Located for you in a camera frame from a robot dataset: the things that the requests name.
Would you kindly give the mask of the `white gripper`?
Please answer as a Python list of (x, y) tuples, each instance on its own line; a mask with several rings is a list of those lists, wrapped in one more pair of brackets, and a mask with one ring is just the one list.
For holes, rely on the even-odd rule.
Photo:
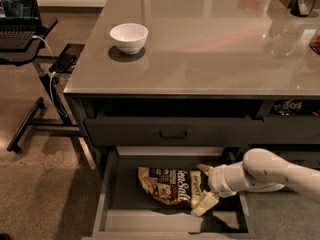
[(200, 195), (199, 201), (191, 211), (193, 216), (202, 216), (219, 202), (219, 197), (227, 198), (234, 196), (236, 192), (230, 188), (226, 181), (226, 165), (212, 167), (210, 165), (198, 164), (197, 168), (208, 176), (207, 184), (212, 191), (207, 192), (204, 190)]

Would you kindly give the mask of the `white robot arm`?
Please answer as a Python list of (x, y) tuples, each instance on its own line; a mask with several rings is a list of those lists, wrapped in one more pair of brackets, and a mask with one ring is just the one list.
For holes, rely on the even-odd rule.
[(214, 207), (220, 198), (238, 192), (272, 192), (284, 186), (320, 202), (320, 172), (290, 163), (266, 149), (247, 151), (243, 160), (231, 165), (199, 164), (198, 168), (208, 177), (209, 191), (204, 190), (191, 214), (202, 216)]

